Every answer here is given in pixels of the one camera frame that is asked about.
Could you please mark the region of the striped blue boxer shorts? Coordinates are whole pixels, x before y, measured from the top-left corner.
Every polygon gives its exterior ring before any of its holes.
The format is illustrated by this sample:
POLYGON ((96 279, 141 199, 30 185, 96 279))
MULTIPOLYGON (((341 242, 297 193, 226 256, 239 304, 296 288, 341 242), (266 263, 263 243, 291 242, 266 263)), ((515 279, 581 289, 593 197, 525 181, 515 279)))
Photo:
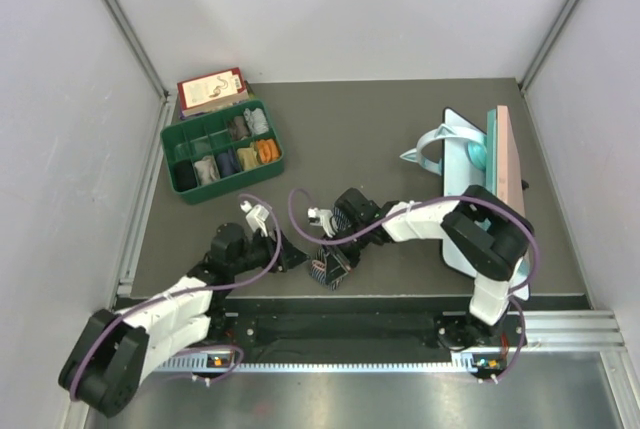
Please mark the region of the striped blue boxer shorts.
MULTIPOLYGON (((324 240, 333 238, 323 235, 324 240)), ((351 273, 352 269, 346 257, 338 249, 341 244, 321 244, 316 255, 311 260, 310 276, 329 290, 336 290, 342 281, 351 273)))

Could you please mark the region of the black underwear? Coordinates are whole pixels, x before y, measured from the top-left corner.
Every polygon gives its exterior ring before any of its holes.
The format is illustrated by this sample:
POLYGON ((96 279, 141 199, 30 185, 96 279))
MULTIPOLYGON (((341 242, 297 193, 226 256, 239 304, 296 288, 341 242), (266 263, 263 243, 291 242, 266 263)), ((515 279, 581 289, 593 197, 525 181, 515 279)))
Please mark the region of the black underwear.
POLYGON ((198 178, 190 160, 176 162, 172 167, 174 188, 177 192, 186 192, 198 186, 198 178))

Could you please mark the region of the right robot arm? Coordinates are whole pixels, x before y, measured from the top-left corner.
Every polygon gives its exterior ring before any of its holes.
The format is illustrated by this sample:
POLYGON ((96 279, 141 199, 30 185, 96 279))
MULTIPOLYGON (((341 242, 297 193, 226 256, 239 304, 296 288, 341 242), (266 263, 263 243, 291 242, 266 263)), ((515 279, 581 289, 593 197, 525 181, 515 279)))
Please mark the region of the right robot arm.
POLYGON ((423 202, 391 201, 380 207, 357 191, 336 201, 338 211, 326 239, 337 246, 348 265, 357 264, 369 244, 412 240, 449 242, 475 270, 466 329, 476 343, 487 345, 504 329, 502 317, 516 292, 527 287, 535 270, 520 279, 517 272, 540 251, 531 223, 482 186, 471 185, 459 196, 423 202))

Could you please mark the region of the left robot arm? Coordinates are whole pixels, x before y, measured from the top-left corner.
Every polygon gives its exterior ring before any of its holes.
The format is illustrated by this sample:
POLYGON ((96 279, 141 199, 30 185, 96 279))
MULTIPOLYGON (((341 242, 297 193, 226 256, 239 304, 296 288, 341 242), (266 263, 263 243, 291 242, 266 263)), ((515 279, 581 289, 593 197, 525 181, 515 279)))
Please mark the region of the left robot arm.
POLYGON ((193 344, 224 339, 224 300, 237 276, 254 269, 282 273, 307 259, 282 233, 221 225, 203 258, 167 291, 128 309, 95 312, 61 369, 59 386, 102 415, 117 415, 168 359, 193 344))

